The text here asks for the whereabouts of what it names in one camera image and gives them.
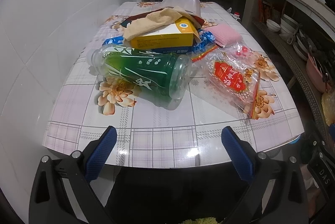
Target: metal rack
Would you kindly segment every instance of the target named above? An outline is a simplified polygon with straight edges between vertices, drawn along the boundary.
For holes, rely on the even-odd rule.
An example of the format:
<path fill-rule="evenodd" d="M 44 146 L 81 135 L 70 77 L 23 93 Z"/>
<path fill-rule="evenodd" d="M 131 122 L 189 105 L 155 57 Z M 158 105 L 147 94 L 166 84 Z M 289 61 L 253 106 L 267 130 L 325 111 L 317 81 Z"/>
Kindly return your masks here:
<path fill-rule="evenodd" d="M 278 34 L 270 31 L 266 24 L 258 22 L 255 19 L 252 19 L 252 23 L 274 45 L 291 68 L 305 93 L 319 132 L 321 133 L 323 139 L 327 142 L 331 151 L 333 151 L 334 149 L 332 148 L 332 145 L 330 145 L 332 144 L 331 136 L 328 134 L 328 125 L 326 124 L 321 105 L 322 94 L 314 87 L 313 83 L 309 79 L 306 72 L 306 63 L 300 59 L 291 45 L 285 43 Z"/>

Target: blue gripper pad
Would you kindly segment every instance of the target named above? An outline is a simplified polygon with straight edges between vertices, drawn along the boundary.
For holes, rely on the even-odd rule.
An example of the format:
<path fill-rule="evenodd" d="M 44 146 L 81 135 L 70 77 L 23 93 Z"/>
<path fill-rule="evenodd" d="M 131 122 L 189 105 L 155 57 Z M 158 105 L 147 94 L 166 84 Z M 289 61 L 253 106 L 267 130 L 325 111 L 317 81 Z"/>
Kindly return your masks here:
<path fill-rule="evenodd" d="M 333 141 L 335 142 L 335 124 L 331 124 L 329 126 L 329 134 L 332 137 Z"/>
<path fill-rule="evenodd" d="M 256 152 L 248 142 L 241 141 L 229 126 L 222 130 L 221 141 L 240 179 L 251 184 L 254 179 L 253 159 Z"/>
<path fill-rule="evenodd" d="M 116 144 L 116 140 L 116 129 L 109 126 L 99 140 L 91 141 L 88 144 L 89 146 L 93 142 L 98 142 L 98 145 L 92 151 L 85 165 L 85 179 L 88 183 L 98 178 L 103 165 Z"/>

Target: green bottle label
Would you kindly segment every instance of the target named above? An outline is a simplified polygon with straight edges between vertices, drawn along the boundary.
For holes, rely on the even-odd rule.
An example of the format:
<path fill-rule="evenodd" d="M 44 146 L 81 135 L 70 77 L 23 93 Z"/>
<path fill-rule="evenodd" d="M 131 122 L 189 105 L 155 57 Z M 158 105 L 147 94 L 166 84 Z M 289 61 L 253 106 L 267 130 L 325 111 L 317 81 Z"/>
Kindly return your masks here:
<path fill-rule="evenodd" d="M 103 60 L 111 76 L 122 77 L 150 90 L 155 86 L 161 94 L 169 95 L 176 54 L 110 46 L 104 50 Z"/>

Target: white tiled wall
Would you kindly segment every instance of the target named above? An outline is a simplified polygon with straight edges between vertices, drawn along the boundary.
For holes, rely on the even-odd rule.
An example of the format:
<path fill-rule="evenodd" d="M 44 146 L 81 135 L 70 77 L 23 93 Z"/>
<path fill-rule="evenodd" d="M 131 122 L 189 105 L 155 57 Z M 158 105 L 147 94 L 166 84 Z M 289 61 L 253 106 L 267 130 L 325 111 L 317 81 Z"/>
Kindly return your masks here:
<path fill-rule="evenodd" d="M 81 50 L 121 3 L 0 0 L 0 187 L 28 223 L 52 105 Z"/>

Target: snack packet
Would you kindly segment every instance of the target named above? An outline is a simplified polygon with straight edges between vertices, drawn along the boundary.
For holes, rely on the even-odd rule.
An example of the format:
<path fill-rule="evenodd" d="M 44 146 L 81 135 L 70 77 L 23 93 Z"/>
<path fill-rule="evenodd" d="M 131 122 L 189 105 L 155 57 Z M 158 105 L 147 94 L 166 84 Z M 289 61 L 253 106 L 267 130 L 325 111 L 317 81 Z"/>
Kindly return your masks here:
<path fill-rule="evenodd" d="M 223 98 L 253 116 L 260 72 L 249 65 L 252 52 L 241 44 L 208 49 L 196 62 Z"/>

